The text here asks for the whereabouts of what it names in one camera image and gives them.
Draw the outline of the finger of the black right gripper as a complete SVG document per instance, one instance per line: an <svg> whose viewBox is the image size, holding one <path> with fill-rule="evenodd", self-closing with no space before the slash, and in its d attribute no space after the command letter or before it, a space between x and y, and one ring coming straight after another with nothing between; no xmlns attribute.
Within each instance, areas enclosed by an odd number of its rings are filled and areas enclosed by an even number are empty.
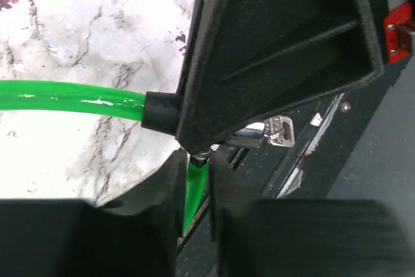
<svg viewBox="0 0 415 277"><path fill-rule="evenodd" d="M373 20L370 0L195 0L177 141L198 152L377 78Z"/></svg>

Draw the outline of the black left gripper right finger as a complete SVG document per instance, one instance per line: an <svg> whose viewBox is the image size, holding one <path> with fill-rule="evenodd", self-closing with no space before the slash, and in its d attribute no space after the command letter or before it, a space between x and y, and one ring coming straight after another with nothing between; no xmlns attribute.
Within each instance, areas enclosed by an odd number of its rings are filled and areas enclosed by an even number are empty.
<svg viewBox="0 0 415 277"><path fill-rule="evenodd" d="M374 200L264 199L209 159L212 237L219 276L413 276L400 223Z"/></svg>

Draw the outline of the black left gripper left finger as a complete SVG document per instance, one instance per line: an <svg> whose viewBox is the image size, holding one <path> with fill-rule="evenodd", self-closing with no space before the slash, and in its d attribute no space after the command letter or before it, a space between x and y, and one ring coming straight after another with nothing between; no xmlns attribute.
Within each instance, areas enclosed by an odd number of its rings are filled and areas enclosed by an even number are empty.
<svg viewBox="0 0 415 277"><path fill-rule="evenodd" d="M187 154L107 204L1 201L2 276L174 276Z"/></svg>

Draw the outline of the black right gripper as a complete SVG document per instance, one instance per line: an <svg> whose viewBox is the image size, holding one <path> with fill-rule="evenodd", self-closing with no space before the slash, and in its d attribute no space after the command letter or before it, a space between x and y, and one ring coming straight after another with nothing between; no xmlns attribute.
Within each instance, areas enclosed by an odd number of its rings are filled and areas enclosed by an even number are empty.
<svg viewBox="0 0 415 277"><path fill-rule="evenodd" d="M384 64L414 56L414 0L370 0Z"/></svg>

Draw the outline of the small silver keys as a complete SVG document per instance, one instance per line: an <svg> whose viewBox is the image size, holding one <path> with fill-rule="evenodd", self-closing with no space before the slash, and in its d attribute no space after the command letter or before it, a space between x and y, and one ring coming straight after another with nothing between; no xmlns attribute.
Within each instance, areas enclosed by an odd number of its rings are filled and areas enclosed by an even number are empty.
<svg viewBox="0 0 415 277"><path fill-rule="evenodd" d="M273 146L293 147L295 136L292 119L284 115L265 119L265 137L267 142Z"/></svg>

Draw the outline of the green cable lock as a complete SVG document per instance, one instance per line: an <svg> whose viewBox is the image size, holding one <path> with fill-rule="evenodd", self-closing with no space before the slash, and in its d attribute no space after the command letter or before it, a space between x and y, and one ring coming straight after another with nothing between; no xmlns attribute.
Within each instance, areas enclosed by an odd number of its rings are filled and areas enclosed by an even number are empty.
<svg viewBox="0 0 415 277"><path fill-rule="evenodd" d="M180 120L182 96L177 93L146 92L145 95L115 88L44 80L1 80L1 111L50 110L119 117L141 122L143 128L175 136ZM223 143L243 149L260 146L265 122L252 123ZM211 153L196 153L187 167L184 233L195 216L208 177Z"/></svg>

